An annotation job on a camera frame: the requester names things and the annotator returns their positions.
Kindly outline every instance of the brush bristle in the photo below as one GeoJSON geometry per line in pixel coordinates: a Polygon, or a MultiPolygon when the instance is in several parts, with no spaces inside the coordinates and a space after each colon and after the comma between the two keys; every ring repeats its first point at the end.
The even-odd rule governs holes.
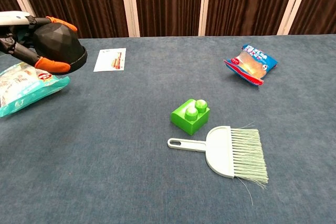
{"type": "Polygon", "coordinates": [[[257,129],[231,129],[235,177],[265,188],[268,183],[264,153],[257,129]]]}

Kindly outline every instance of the green toy block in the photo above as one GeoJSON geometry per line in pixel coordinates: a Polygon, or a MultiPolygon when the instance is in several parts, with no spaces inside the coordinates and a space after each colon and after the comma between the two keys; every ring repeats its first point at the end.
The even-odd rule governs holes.
{"type": "Polygon", "coordinates": [[[204,100],[189,99],[171,114],[171,121],[192,136],[208,121],[210,109],[204,100]]]}

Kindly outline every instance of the snack bag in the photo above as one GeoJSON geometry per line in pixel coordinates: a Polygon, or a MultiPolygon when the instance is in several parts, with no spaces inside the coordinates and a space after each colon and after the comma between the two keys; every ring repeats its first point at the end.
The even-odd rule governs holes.
{"type": "Polygon", "coordinates": [[[231,60],[224,60],[226,66],[253,85],[263,85],[262,78],[278,63],[270,55],[250,45],[243,45],[242,52],[231,60]]]}
{"type": "Polygon", "coordinates": [[[23,62],[6,69],[0,73],[0,117],[63,89],[69,82],[69,77],[58,79],[23,62]]]}

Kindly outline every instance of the table surface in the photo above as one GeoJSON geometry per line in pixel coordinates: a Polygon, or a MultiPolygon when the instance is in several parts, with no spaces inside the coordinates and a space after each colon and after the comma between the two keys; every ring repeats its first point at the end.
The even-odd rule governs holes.
{"type": "MultiPolygon", "coordinates": [[[[335,223],[336,35],[82,39],[62,91],[0,119],[0,223],[335,223]],[[254,87],[223,64],[249,43],[278,60],[254,87]],[[125,71],[93,72],[126,48],[125,71]],[[209,121],[170,122],[187,99],[209,121]],[[260,130],[267,189],[168,148],[216,126],[260,130]]],[[[18,62],[1,57],[1,68],[18,62]]]]}

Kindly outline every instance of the robotic arm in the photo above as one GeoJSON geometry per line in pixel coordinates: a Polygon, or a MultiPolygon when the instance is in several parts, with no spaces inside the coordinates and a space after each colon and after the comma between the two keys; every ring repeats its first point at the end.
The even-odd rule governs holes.
{"type": "Polygon", "coordinates": [[[76,31],[74,25],[57,18],[0,12],[0,51],[52,74],[70,73],[87,59],[76,31]]]}

